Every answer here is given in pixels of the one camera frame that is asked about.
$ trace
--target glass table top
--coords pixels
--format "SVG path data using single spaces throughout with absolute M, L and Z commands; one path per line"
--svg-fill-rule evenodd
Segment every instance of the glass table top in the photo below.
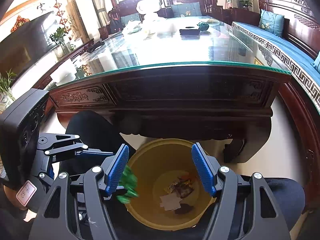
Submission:
M 180 29 L 209 24 L 199 36 L 180 36 Z M 211 17 L 163 19 L 136 33 L 117 33 L 92 53 L 65 62 L 51 77 L 46 89 L 88 76 L 132 68 L 169 65 L 236 65 L 290 74 L 272 53 L 239 30 Z

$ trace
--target paper scrap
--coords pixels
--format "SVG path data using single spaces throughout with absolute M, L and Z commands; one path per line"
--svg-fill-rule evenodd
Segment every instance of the paper scrap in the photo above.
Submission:
M 178 197 L 175 192 L 165 196 L 161 196 L 160 199 L 162 201 L 162 203 L 160 203 L 160 207 L 164 207 L 165 211 L 181 208 L 180 201 L 182 200 L 182 198 Z

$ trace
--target blue gripper pad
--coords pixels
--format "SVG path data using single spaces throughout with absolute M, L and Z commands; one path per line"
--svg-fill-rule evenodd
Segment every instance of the blue gripper pad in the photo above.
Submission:
M 197 168 L 198 174 L 200 176 L 204 190 L 214 196 L 216 194 L 216 189 L 214 187 L 213 174 L 208 166 L 210 162 L 206 157 L 204 151 L 199 149 L 198 145 L 194 144 L 191 151 L 193 162 Z
M 117 189 L 124 168 L 129 160 L 129 147 L 125 145 L 119 155 L 115 155 L 116 161 L 108 174 L 106 193 L 111 196 Z

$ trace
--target red ornament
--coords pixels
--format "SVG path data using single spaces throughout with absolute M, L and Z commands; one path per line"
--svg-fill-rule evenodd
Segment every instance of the red ornament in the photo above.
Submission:
M 69 32 L 71 31 L 71 28 L 69 28 L 68 26 L 66 26 L 66 23 L 68 22 L 68 20 L 62 17 L 63 14 L 64 14 L 66 11 L 60 10 L 61 5 L 62 5 L 62 4 L 59 3 L 59 2 L 56 0 L 56 3 L 55 3 L 55 5 L 54 5 L 53 7 L 55 7 L 55 8 L 58 9 L 58 12 L 57 12 L 56 16 L 61 17 L 59 24 L 63 25 L 64 31 L 65 31 L 66 33 L 69 33 Z
M 62 15 L 65 13 L 66 11 L 58 11 L 56 16 L 62 17 Z
M 67 19 L 61 19 L 59 24 L 65 25 L 67 23 L 67 21 L 68 21 Z
M 16 23 L 14 24 L 14 26 L 11 29 L 11 33 L 13 33 L 14 31 L 16 31 L 19 27 L 21 27 L 22 25 L 24 25 L 25 23 L 29 22 L 30 19 L 28 18 L 22 18 L 20 15 L 18 15 Z
M 62 5 L 62 4 L 59 3 L 59 2 L 57 2 L 57 0 L 56 0 L 56 3 L 55 3 L 55 5 L 54 5 L 53 7 L 59 9 L 59 8 L 61 7 L 61 5 Z

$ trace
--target picture frame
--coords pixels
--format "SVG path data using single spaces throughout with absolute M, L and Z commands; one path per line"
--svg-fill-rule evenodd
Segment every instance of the picture frame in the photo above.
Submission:
M 253 64 L 263 66 L 262 62 L 257 57 L 254 58 Z

